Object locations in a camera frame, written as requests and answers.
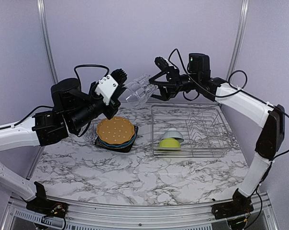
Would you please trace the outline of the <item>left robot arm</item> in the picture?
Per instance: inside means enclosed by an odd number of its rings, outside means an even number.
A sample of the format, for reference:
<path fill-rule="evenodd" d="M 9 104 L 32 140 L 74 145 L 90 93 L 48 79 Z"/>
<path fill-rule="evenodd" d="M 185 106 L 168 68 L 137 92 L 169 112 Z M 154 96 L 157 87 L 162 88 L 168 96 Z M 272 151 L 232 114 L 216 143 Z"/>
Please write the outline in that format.
<path fill-rule="evenodd" d="M 124 92 L 126 77 L 107 75 L 91 84 L 88 94 L 81 91 L 76 78 L 68 78 L 51 87 L 54 106 L 51 110 L 34 114 L 0 127 L 0 152 L 27 146 L 53 145 L 78 135 L 83 126 L 99 115 L 111 119 L 121 105 L 118 98 Z M 44 186 L 30 182 L 0 162 L 0 185 L 19 195 L 27 206 L 48 213 L 56 201 L 47 199 Z"/>

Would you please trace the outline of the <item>black floral square plate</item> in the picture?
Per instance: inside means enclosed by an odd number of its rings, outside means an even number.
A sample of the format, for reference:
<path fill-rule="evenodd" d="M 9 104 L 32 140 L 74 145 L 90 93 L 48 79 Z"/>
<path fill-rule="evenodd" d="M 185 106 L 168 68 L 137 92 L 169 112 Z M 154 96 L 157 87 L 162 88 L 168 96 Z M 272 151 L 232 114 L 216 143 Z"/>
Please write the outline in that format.
<path fill-rule="evenodd" d="M 135 139 L 137 137 L 137 134 L 138 134 L 138 129 L 139 127 L 138 126 L 134 126 L 134 131 L 135 131 L 135 134 L 133 136 L 133 138 L 124 143 L 123 144 L 123 147 L 109 147 L 107 146 L 106 144 L 104 144 L 99 137 L 96 138 L 95 140 L 95 146 L 98 147 L 98 148 L 102 148 L 102 149 L 106 149 L 106 150 L 111 150 L 111 151 L 115 151 L 115 152 L 121 152 L 121 153 L 128 153 L 131 149 L 132 149 L 132 146 L 135 142 Z"/>

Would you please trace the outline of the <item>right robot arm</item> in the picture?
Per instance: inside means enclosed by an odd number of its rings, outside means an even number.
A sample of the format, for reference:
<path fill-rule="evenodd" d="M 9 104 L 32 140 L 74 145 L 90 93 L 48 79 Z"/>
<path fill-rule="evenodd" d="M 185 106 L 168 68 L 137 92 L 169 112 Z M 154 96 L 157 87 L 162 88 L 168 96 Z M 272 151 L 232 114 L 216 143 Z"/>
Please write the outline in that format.
<path fill-rule="evenodd" d="M 256 142 L 255 155 L 249 171 L 233 195 L 228 210 L 238 215 L 247 207 L 251 195 L 267 176 L 285 136 L 285 110 L 281 105 L 271 105 L 234 87 L 229 80 L 211 77 L 210 58 L 202 53 L 190 53 L 189 63 L 180 74 L 169 59 L 156 57 L 160 72 L 149 79 L 160 91 L 153 98 L 168 101 L 179 92 L 195 90 L 205 98 L 226 105 L 254 121 L 261 129 Z"/>

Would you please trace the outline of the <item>orange polka dot plate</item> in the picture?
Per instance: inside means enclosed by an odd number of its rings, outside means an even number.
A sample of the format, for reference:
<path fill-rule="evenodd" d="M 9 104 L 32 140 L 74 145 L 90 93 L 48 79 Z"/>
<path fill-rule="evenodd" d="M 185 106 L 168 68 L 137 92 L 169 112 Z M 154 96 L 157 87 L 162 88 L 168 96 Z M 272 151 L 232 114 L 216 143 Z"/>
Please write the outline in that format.
<path fill-rule="evenodd" d="M 114 116 L 103 119 L 97 125 L 96 133 L 100 140 L 110 145 L 121 145 L 135 135 L 134 125 L 127 118 Z"/>

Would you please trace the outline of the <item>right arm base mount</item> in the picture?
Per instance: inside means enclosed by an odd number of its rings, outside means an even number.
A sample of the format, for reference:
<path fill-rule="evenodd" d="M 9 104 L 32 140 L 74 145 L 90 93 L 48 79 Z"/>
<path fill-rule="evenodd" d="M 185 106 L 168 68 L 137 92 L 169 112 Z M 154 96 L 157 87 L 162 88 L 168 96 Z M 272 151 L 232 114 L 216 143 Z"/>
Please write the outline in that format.
<path fill-rule="evenodd" d="M 211 212 L 215 219 L 231 218 L 242 214 L 251 213 L 254 207 L 251 201 L 241 204 L 236 201 L 223 202 L 212 205 Z"/>

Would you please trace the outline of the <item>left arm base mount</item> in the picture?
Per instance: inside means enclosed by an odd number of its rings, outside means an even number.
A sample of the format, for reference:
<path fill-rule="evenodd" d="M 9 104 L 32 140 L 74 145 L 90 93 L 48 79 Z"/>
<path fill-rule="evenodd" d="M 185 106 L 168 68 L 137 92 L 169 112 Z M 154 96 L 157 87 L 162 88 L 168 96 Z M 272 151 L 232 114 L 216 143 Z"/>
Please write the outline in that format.
<path fill-rule="evenodd" d="M 26 202 L 26 208 L 36 213 L 44 214 L 47 217 L 64 218 L 67 213 L 68 204 L 50 199 L 36 198 Z"/>

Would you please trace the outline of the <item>blue polka dot plate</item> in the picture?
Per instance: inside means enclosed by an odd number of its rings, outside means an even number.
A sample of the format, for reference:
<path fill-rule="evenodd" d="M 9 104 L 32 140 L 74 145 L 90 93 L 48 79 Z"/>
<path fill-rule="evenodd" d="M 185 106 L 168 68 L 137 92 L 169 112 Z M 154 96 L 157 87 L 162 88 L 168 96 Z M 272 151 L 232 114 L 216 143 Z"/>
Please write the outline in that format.
<path fill-rule="evenodd" d="M 136 139 L 136 135 L 134 135 L 129 141 L 126 141 L 123 144 L 108 144 L 108 143 L 102 141 L 99 137 L 97 137 L 96 141 L 99 142 L 100 144 L 108 147 L 108 148 L 122 149 L 122 148 L 125 148 L 125 147 L 133 144 L 135 139 Z"/>

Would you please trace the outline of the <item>white patterned bowl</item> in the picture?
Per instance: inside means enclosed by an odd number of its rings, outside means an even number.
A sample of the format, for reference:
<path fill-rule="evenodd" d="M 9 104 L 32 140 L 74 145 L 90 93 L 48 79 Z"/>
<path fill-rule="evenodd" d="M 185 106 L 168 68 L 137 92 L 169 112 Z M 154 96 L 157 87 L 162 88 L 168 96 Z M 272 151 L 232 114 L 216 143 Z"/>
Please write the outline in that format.
<path fill-rule="evenodd" d="M 179 132 L 176 128 L 169 128 L 163 135 L 162 140 L 166 138 L 174 138 L 179 143 L 182 143 L 184 141 L 184 137 L 181 132 Z"/>

